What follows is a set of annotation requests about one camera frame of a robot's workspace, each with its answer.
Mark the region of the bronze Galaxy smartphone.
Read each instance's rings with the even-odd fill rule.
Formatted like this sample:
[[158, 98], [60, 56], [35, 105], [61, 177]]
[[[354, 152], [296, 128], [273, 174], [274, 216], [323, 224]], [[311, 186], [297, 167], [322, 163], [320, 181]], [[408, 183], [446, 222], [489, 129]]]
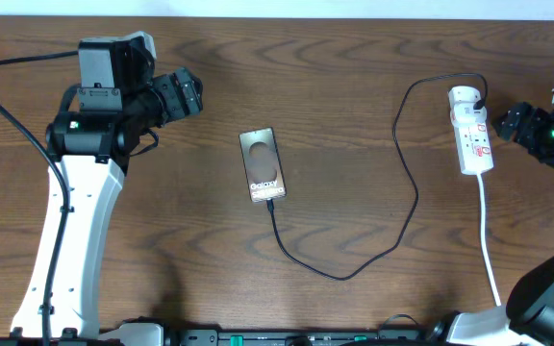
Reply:
[[239, 144], [251, 201], [285, 197], [287, 188], [273, 129], [241, 133]]

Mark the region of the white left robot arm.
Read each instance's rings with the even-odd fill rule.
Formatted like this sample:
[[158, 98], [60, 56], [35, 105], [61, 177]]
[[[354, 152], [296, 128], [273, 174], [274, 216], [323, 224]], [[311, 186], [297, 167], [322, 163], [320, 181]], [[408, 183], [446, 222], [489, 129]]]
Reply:
[[102, 332], [99, 281], [107, 232], [143, 136], [202, 111], [185, 68], [157, 75], [153, 38], [90, 37], [75, 51], [81, 80], [63, 95], [37, 149], [49, 169], [47, 213], [33, 274], [0, 345], [176, 345], [166, 324], [138, 318]]

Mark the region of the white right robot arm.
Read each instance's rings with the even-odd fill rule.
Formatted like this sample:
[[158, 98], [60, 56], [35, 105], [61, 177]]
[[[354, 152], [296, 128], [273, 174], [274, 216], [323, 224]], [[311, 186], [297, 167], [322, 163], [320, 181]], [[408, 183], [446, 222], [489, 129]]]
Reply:
[[[554, 100], [550, 112], [518, 104], [493, 127], [500, 137], [554, 167]], [[554, 256], [523, 276], [505, 305], [452, 313], [425, 339], [451, 345], [554, 345]]]

